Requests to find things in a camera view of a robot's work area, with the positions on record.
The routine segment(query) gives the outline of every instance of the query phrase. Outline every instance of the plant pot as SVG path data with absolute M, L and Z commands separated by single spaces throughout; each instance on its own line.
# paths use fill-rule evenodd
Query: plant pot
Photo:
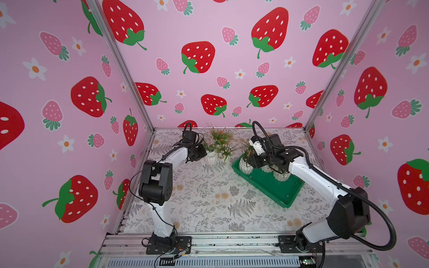
M 249 175 L 253 171 L 253 167 L 251 165 L 247 164 L 243 158 L 240 159 L 239 168 L 240 168 L 240 171 L 246 175 Z

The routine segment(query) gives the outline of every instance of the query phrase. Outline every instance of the pink strawberry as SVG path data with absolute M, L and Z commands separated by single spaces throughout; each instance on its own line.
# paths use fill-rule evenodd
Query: pink strawberry
M 299 81 L 299 83 L 296 84 L 296 89 L 295 91 L 299 94 L 302 95 L 304 94 L 305 90 L 307 89 L 307 86 L 305 85 L 304 81 Z
M 110 187 L 112 187 L 113 184 L 113 172 L 112 170 L 108 170 L 106 172 L 106 178 L 104 179 L 104 188 L 106 189 L 106 191 L 110 190 Z
M 223 27 L 222 37 L 224 38 L 225 43 L 229 43 L 232 46 L 239 42 L 239 36 L 236 35 L 236 31 L 233 28 Z
M 420 112 L 420 108 L 423 105 L 418 100 L 403 100 L 392 110 L 392 116 L 399 119 L 406 119 L 411 116 L 415 116 Z
M 228 82 L 228 79 L 226 79 L 225 77 L 219 76 L 218 78 L 216 78 L 216 82 L 218 83 L 219 87 L 223 87 L 224 89 L 227 89 L 231 86 L 231 84 Z
M 110 118 L 110 124 L 112 125 L 113 132 L 119 134 L 119 122 L 116 120 L 116 117 L 112 116 Z
M 68 61 L 68 59 L 70 59 L 67 48 L 65 46 L 61 46 L 61 41 L 58 37 L 44 31 L 41 31 L 39 35 L 41 41 L 52 55 L 58 56 L 60 60 L 64 61 Z
M 362 176 L 361 175 L 357 175 L 353 179 L 354 185 L 356 185 L 357 187 L 360 187 L 362 189 L 368 188 L 369 187 L 369 182 L 370 182 L 370 180 L 365 175 L 362 175 Z
M 101 63 L 101 68 L 103 69 L 104 73 L 106 74 L 106 76 L 109 78 L 110 75 L 112 74 L 112 69 L 109 65 L 109 60 L 107 59 L 106 55 L 103 55 L 101 57 L 101 61 L 103 63 Z
M 18 210 L 8 203 L 0 203 L 0 230 L 12 225 L 18 219 Z
M 259 65 L 258 71 L 256 72 L 257 78 L 262 78 L 267 74 L 269 71 L 269 62 L 264 62 L 263 64 Z
M 422 258 L 429 260 L 429 241 L 426 242 L 419 236 L 411 237 L 407 240 L 408 246 Z
M 411 25 L 402 34 L 398 40 L 398 47 L 396 48 L 396 55 L 398 57 L 405 55 L 410 51 L 410 45 L 414 44 L 417 39 L 417 25 Z
M 365 52 L 359 50 L 350 60 L 351 65 L 358 65 L 365 58 Z
M 183 110 L 185 110 L 185 107 L 183 107 L 183 104 L 180 102 L 174 106 L 174 111 L 177 114 L 181 114 L 183 112 Z
M 132 154 L 131 156 L 130 156 L 130 161 L 131 161 L 131 166 L 133 167 L 133 168 L 136 168 L 136 157 Z
M 191 2 L 188 0 L 173 0 L 173 3 L 178 12 L 183 12 L 185 16 L 191 16 L 193 10 Z
M 322 151 L 323 149 L 325 149 L 325 142 L 324 142 L 324 141 L 320 141 L 320 142 L 317 144 L 317 148 L 318 148 L 320 151 Z
M 353 125 L 354 116 L 349 114 L 348 116 L 344 116 L 343 120 L 341 120 L 341 126 L 343 128 L 348 128 L 350 125 Z
M 95 147 L 97 149 L 104 144 L 104 138 L 98 133 L 89 135 L 87 141 L 89 146 Z
M 45 128 L 50 131 L 58 130 L 61 126 L 60 121 L 63 119 L 63 112 L 56 101 L 48 101 L 42 109 L 43 123 Z
M 298 120 L 298 118 L 300 118 L 302 115 L 304 114 L 304 111 L 297 111 L 296 113 L 293 114 L 292 120 L 296 121 Z
M 161 71 L 163 75 L 169 75 L 170 69 L 168 69 L 168 64 L 161 58 L 157 58 L 157 68 Z
M 320 6 L 312 7 L 304 14 L 304 20 L 301 22 L 301 31 L 306 31 L 313 23 L 317 21 L 320 13 Z
M 338 92 L 338 96 L 337 96 L 337 107 L 340 107 L 341 104 L 343 104 L 344 101 L 344 90 L 340 90 Z
M 241 106 L 237 106 L 233 109 L 232 115 L 233 117 L 237 117 L 241 114 L 242 108 Z

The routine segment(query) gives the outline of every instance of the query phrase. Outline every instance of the green tray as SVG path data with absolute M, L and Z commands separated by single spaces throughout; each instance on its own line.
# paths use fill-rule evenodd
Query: green tray
M 281 207 L 288 208 L 292 205 L 301 187 L 304 185 L 303 180 L 295 175 L 291 175 L 287 181 L 278 181 L 274 179 L 272 172 L 267 173 L 261 169 L 253 169 L 252 173 L 246 175 L 240 171 L 240 159 L 241 157 L 233 163 L 235 173 L 266 194 L 266 196 Z

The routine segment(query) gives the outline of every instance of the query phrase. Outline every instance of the strawberry print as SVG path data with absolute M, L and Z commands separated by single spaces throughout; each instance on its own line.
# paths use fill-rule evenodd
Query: strawberry print
M 157 69 L 160 70 L 163 75 L 170 74 L 170 69 L 168 69 L 168 64 L 161 58 L 157 58 Z
M 161 92 L 156 86 L 147 83 L 136 83 L 140 96 L 142 97 L 145 105 L 157 105 L 159 102 L 166 102 L 161 100 Z
M 283 44 L 286 36 L 287 24 L 289 22 L 289 12 L 278 7 L 262 17 L 252 29 L 253 46 L 258 48 L 258 56 L 261 50 L 270 52 Z
M 338 91 L 338 94 L 337 94 L 337 100 L 336 100 L 337 107 L 340 107 L 341 104 L 343 104 L 343 101 L 344 101 L 344 90 L 340 89 L 340 91 Z
M 72 223 L 95 206 L 98 199 L 97 188 L 84 176 L 76 175 L 60 188 L 59 197 L 42 204 L 57 201 L 55 214 L 63 223 Z
M 405 205 L 421 215 L 429 215 L 429 162 L 414 159 L 398 169 L 398 184 Z
M 317 92 L 316 94 L 310 96 L 307 101 L 305 102 L 305 105 L 308 107 L 314 109 L 316 108 L 317 103 L 319 102 L 320 96 L 322 96 L 323 90 Z
M 138 44 L 145 38 L 142 19 L 131 8 L 119 0 L 103 0 L 103 12 L 115 39 L 126 45 Z
M 103 69 L 104 73 L 108 78 L 110 78 L 110 75 L 112 74 L 112 69 L 109 65 L 109 60 L 107 59 L 106 55 L 103 55 L 101 57 L 101 68 Z
M 174 106 L 174 112 L 177 114 L 183 113 L 183 110 L 185 110 L 185 107 L 183 107 L 183 103 L 178 103 Z
M 258 71 L 256 72 L 257 78 L 262 78 L 267 74 L 269 71 L 269 62 L 264 62 L 263 64 L 259 65 Z
M 350 125 L 353 125 L 354 122 L 354 116 L 352 114 L 349 114 L 348 116 L 344 116 L 343 120 L 341 120 L 341 127 L 348 128 Z
M 399 119 L 407 119 L 408 117 L 415 116 L 421 111 L 422 104 L 420 101 L 412 99 L 401 101 L 395 108 L 392 110 L 392 116 Z
M 387 82 L 383 75 L 375 67 L 369 67 L 363 71 L 357 83 L 354 92 L 354 103 L 362 109 L 368 109 L 377 106 L 384 98 L 387 92 Z
M 233 112 L 231 113 L 233 117 L 237 117 L 241 114 L 242 108 L 241 106 L 237 106 L 233 109 Z
M 210 69 L 215 57 L 215 47 L 207 41 L 193 42 L 182 47 L 182 62 L 194 73 L 205 73 Z
M 173 0 L 174 7 L 179 13 L 183 13 L 185 16 L 192 15 L 192 3 L 188 0 Z
M 223 27 L 222 37 L 225 43 L 229 43 L 232 46 L 237 45 L 239 42 L 239 36 L 236 35 L 236 31 L 233 28 Z
M 301 22 L 301 31 L 310 29 L 311 25 L 319 18 L 320 6 L 314 6 L 304 14 L 304 20 Z
M 411 25 L 401 35 L 398 40 L 398 47 L 396 48 L 396 55 L 401 57 L 410 51 L 410 46 L 414 44 L 417 39 L 417 25 Z
M 99 133 L 89 135 L 87 141 L 89 146 L 95 147 L 96 149 L 104 144 L 104 138 Z
M 420 236 L 414 236 L 407 240 L 408 246 L 423 259 L 429 260 L 429 241 Z
M 209 115 L 220 115 L 225 117 L 224 111 L 227 109 L 227 101 L 224 98 L 206 94 L 201 97 L 201 104 L 204 111 Z
M 218 86 L 223 89 L 228 89 L 231 86 L 231 84 L 228 82 L 228 79 L 226 79 L 225 77 L 219 76 L 218 78 L 216 78 L 216 82 L 218 83 Z
M 130 188 L 130 180 L 125 179 L 118 188 L 118 193 L 113 191 L 113 194 L 116 195 L 116 204 L 118 205 L 119 210 L 122 209 L 122 205 L 124 204 L 125 197 L 127 196 L 128 190 Z
M 124 129 L 125 140 L 127 141 L 128 146 L 133 146 L 136 142 L 137 133 L 139 132 L 137 120 L 132 116 L 131 109 L 130 114 L 127 115 L 122 124 Z
M 56 101 L 50 100 L 45 104 L 42 109 L 42 116 L 45 118 L 42 122 L 46 129 L 54 131 L 60 128 L 63 112 Z
M 104 178 L 104 188 L 106 189 L 106 191 L 110 190 L 110 187 L 112 187 L 112 184 L 113 184 L 113 171 L 109 169 L 106 172 L 106 177 Z
M 335 69 L 333 63 L 342 58 L 347 47 L 348 39 L 340 31 L 334 29 L 327 31 L 317 43 L 313 54 L 313 65 L 321 68 L 330 65 Z
M 307 89 L 304 81 L 299 81 L 295 87 L 295 92 L 297 92 L 299 95 L 304 94 L 305 90 Z
M 0 102 L 0 150 L 15 140 L 24 127 L 21 114 L 12 106 Z
M 340 135 L 331 140 L 331 152 L 337 159 L 338 163 L 345 166 L 353 160 L 353 155 L 358 155 L 359 153 L 354 153 L 354 143 L 351 138 L 346 135 Z
M 61 44 L 58 37 L 51 33 L 41 31 L 39 33 L 40 40 L 43 42 L 47 50 L 54 56 L 58 56 L 60 60 L 68 61 L 70 59 L 67 48 Z
M 277 93 L 278 88 L 274 85 L 255 87 L 250 91 L 250 103 L 247 108 L 249 108 L 250 104 L 255 107 L 265 107 L 272 102 Z
M 71 98 L 73 104 L 81 111 L 93 117 L 100 117 L 107 108 L 104 88 L 94 77 L 88 76 L 72 87 Z
M 0 202 L 0 230 L 11 226 L 19 216 L 18 210 L 8 203 Z

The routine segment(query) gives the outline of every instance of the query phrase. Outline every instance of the pink wallpaper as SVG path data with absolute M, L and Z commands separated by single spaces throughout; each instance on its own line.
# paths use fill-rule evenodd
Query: pink wallpaper
M 1 267 L 92 267 L 148 137 L 85 9 L 0 3 Z
M 155 127 L 302 126 L 371 0 L 99 0 Z
M 384 268 L 429 266 L 428 11 L 422 0 L 386 3 L 314 123 L 327 171 L 364 188 L 395 226 L 396 246 L 376 252 Z M 366 231 L 387 243 L 373 211 Z

